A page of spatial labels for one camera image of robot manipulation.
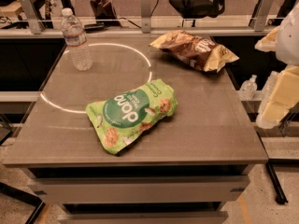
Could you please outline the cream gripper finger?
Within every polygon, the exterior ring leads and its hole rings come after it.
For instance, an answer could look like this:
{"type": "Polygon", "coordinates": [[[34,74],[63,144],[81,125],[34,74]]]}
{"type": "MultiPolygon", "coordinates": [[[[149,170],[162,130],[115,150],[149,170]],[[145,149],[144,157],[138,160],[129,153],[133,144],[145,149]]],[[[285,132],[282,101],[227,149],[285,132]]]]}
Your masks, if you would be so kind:
{"type": "Polygon", "coordinates": [[[256,44],[255,48],[259,51],[269,52],[277,50],[277,36],[279,26],[274,28],[269,34],[260,39],[256,44]]]}
{"type": "Polygon", "coordinates": [[[257,126],[263,129],[278,126],[298,102],[299,67],[288,65],[278,73],[278,79],[271,92],[263,95],[256,118],[257,126]]]}

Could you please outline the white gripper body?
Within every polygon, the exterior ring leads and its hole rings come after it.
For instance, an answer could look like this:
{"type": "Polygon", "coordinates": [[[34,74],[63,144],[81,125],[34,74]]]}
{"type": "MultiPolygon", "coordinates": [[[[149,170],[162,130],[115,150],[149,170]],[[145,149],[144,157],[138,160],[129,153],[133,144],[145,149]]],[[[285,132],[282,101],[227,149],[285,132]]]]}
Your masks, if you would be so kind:
{"type": "Polygon", "coordinates": [[[299,64],[299,3],[293,7],[279,26],[276,56],[286,64],[299,64]]]}

